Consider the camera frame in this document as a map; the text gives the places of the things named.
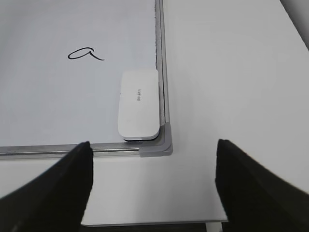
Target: whiteboard surface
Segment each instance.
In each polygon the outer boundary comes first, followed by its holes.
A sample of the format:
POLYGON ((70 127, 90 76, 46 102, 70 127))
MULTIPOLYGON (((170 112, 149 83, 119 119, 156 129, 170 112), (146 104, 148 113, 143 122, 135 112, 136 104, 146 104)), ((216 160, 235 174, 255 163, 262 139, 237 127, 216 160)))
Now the whiteboard surface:
POLYGON ((154 5, 2 0, 0 146, 123 142, 117 131, 121 75, 155 68, 154 5), (84 47, 104 61, 90 54, 68 59, 84 47))

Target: whiteboard frame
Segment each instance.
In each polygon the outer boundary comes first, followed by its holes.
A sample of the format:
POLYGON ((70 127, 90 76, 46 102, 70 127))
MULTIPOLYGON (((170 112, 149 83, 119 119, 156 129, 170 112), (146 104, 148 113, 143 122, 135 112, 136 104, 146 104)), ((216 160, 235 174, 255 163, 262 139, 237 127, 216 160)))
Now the whiteboard frame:
MULTIPOLYGON (((153 157, 172 153, 163 0, 155 0, 156 67, 159 71, 160 133, 152 141, 92 144, 94 156, 153 157)), ((0 160, 60 158, 77 144, 0 147, 0 160)))

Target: whiteboard eraser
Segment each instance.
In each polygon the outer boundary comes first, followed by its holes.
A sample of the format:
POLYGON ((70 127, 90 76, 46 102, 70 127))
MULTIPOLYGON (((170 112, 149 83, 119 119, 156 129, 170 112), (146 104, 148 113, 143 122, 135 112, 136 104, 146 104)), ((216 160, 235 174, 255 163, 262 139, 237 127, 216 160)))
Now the whiteboard eraser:
POLYGON ((124 72, 118 132, 127 141, 151 140, 160 129, 159 73, 156 69, 124 72))

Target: black marker writing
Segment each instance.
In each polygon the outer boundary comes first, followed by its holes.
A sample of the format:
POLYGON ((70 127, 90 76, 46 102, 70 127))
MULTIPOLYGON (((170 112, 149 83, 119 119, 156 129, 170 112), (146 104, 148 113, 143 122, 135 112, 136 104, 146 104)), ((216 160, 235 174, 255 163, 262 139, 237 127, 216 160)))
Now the black marker writing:
POLYGON ((93 55, 93 52, 94 52, 94 51, 95 51, 95 50, 94 50, 93 48, 91 48, 91 47, 84 47, 84 48, 78 49, 78 50, 72 52, 71 54, 69 54, 69 55, 68 55, 68 58, 69 58, 69 59, 79 59, 79 58, 82 58, 82 57, 87 56, 87 55, 89 54, 89 55, 91 55, 91 56, 92 56, 93 58, 95 58, 95 59, 104 61, 103 59, 100 59, 100 58, 96 57, 95 55, 93 55), (83 51, 83 50, 84 50, 84 52, 85 52, 83 55, 78 56, 78 57, 75 57, 75 56, 74 56, 75 53, 80 52, 80 51, 83 51))

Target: white desk surface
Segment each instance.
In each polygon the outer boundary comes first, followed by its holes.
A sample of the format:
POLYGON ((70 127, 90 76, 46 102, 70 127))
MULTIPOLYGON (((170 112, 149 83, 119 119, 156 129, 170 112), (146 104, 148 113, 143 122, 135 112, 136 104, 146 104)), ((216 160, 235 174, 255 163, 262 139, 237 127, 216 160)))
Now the white desk surface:
MULTIPOLYGON (((309 53, 279 0, 164 4, 174 153, 95 158, 83 224, 225 219, 219 138, 309 192, 309 53)), ((53 163, 1 161, 0 195, 53 163)))

